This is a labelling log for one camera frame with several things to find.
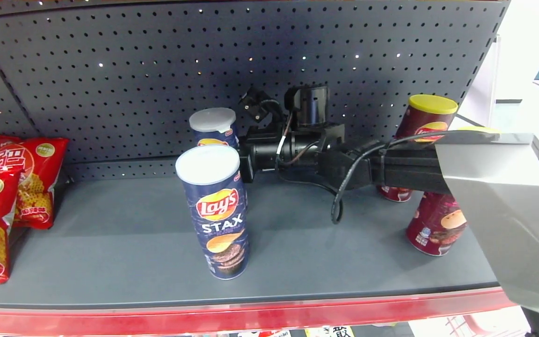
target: red shelf edge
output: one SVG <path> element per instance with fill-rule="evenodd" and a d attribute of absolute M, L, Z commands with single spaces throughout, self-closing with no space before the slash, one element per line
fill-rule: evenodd
<path fill-rule="evenodd" d="M 109 310 L 0 309 L 0 335 L 180 335 L 406 322 L 515 305 L 502 288 L 244 305 Z"/>

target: white plastic lid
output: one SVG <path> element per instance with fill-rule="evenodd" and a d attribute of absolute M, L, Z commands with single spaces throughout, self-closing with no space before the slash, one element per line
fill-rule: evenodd
<path fill-rule="evenodd" d="M 226 132 L 234 121 L 236 113 L 228 108 L 204 109 L 189 118 L 190 127 L 196 132 Z"/>
<path fill-rule="evenodd" d="M 193 147 L 176 160 L 176 174 L 192 185 L 212 185 L 231 177 L 240 166 L 238 151 L 225 145 Z"/>

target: lay's logo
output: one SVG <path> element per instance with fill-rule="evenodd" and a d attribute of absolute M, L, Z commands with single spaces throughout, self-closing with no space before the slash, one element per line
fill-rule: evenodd
<path fill-rule="evenodd" d="M 238 205 L 238 191 L 224 188 L 197 201 L 197 212 L 201 218 L 219 221 L 231 216 Z"/>
<path fill-rule="evenodd" d="M 427 123 L 421 128 L 417 129 L 415 131 L 415 134 L 424 134 L 424 133 L 430 133 L 430 132 L 443 132 L 449 128 L 449 125 L 444 122 L 431 122 Z M 443 136 L 430 136 L 420 139 L 415 139 L 415 141 L 436 141 Z"/>
<path fill-rule="evenodd" d="M 203 138 L 197 143 L 197 147 L 202 147 L 203 145 L 211 145 L 211 144 L 228 145 L 226 141 L 221 141 L 214 138 Z"/>

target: yellow lid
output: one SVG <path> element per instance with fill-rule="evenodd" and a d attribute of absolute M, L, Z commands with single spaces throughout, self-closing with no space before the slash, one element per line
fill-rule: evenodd
<path fill-rule="evenodd" d="M 409 105 L 436 115 L 450 115 L 459 108 L 459 105 L 450 98 L 434 95 L 413 95 L 409 97 Z"/>
<path fill-rule="evenodd" d="M 493 129 L 493 128 L 486 128 L 485 126 L 463 126 L 462 128 L 458 128 L 458 130 L 471 130 L 473 132 L 488 132 L 488 133 L 501 133 L 500 130 Z"/>

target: white wall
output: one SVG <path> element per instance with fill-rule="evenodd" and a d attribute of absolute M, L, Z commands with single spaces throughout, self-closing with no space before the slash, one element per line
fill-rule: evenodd
<path fill-rule="evenodd" d="M 539 70 L 539 0 L 511 0 L 498 34 L 495 97 L 522 99 Z"/>

